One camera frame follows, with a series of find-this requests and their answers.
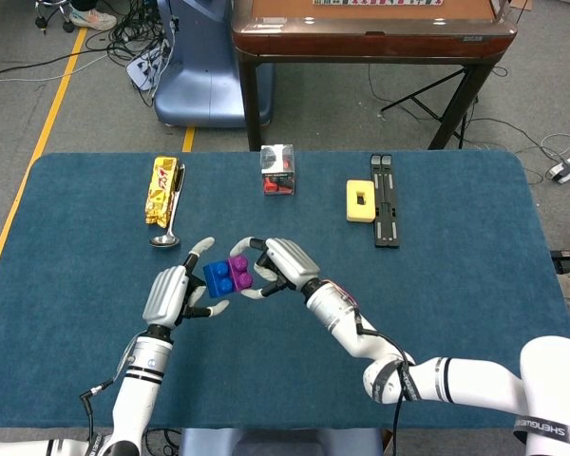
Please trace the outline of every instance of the black stand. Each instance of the black stand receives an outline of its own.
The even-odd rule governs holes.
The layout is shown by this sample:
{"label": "black stand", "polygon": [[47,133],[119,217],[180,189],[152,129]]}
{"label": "black stand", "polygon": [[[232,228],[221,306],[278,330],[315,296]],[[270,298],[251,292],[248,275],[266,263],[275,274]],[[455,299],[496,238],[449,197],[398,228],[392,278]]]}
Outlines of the black stand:
{"label": "black stand", "polygon": [[[458,71],[446,76],[445,78],[440,79],[439,81],[436,81],[432,84],[426,85],[423,88],[421,88],[420,90],[416,90],[413,93],[410,93],[407,97],[404,97],[400,100],[397,100],[396,102],[393,102],[391,104],[387,104],[386,106],[384,106],[383,108],[380,109],[380,114],[383,114],[385,111],[388,111],[389,109],[396,107],[398,105],[400,105],[403,102],[406,102],[407,100],[412,100],[413,102],[415,102],[417,105],[419,105],[420,107],[422,107],[426,113],[432,117],[433,119],[435,119],[436,121],[442,122],[444,119],[444,116],[439,116],[437,115],[437,113],[435,113],[435,111],[433,111],[430,107],[428,107],[426,104],[422,103],[420,100],[418,100],[416,97],[418,95],[420,95],[421,93],[425,93],[428,90],[431,90],[432,88],[436,87],[436,86],[440,86],[443,83],[446,83],[447,81],[449,81],[450,79],[455,78],[458,75],[463,74],[465,75],[465,77],[463,78],[463,80],[460,82],[458,89],[460,89],[461,85],[463,84],[463,82],[466,79],[466,76],[468,75],[468,69],[466,67],[459,69]],[[458,148],[462,149],[464,142],[465,142],[465,130],[466,130],[466,114],[463,117],[463,121],[461,123],[461,127],[460,127],[460,133],[458,132],[454,132],[453,135],[458,138]]]}

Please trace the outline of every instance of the table leg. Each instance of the table leg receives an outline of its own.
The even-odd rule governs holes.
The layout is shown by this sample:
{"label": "table leg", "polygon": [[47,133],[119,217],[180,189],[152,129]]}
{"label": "table leg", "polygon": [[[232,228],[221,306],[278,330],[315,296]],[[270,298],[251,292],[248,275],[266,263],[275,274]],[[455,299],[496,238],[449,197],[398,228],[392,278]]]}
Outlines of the table leg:
{"label": "table leg", "polygon": [[257,95],[257,65],[253,62],[238,61],[240,89],[245,109],[247,141],[250,151],[258,151],[262,146],[262,134],[259,124],[259,98]]}
{"label": "table leg", "polygon": [[467,67],[465,77],[458,85],[454,96],[447,105],[446,112],[441,121],[441,126],[429,149],[443,149],[452,137],[464,115],[470,108],[473,100],[490,75],[494,65],[472,65]]}

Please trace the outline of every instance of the brown table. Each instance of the brown table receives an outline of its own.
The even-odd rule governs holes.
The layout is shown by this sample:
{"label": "brown table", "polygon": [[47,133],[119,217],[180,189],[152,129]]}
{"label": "brown table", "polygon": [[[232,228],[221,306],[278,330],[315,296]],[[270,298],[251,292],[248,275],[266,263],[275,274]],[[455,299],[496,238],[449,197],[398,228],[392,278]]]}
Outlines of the brown table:
{"label": "brown table", "polygon": [[250,150],[262,144],[256,68],[266,62],[462,65],[430,149],[444,148],[517,34],[490,0],[440,6],[317,6],[235,0],[233,40]]}

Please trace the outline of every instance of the white sneaker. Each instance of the white sneaker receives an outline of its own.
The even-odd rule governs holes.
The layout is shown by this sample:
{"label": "white sneaker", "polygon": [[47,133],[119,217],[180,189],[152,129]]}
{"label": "white sneaker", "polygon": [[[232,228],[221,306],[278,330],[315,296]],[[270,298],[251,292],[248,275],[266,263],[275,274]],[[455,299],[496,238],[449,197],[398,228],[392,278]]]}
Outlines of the white sneaker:
{"label": "white sneaker", "polygon": [[69,20],[78,27],[89,27],[96,30],[110,30],[116,25],[116,17],[98,12],[96,9],[89,11],[78,11],[72,8]]}

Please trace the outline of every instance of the blue block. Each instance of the blue block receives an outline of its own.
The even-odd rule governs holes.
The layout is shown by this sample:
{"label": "blue block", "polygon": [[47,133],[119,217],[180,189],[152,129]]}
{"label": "blue block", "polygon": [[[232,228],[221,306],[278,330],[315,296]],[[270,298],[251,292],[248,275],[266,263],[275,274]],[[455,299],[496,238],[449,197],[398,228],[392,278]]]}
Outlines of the blue block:
{"label": "blue block", "polygon": [[209,263],[202,270],[211,297],[229,295],[235,290],[235,283],[230,277],[230,266],[226,261]]}

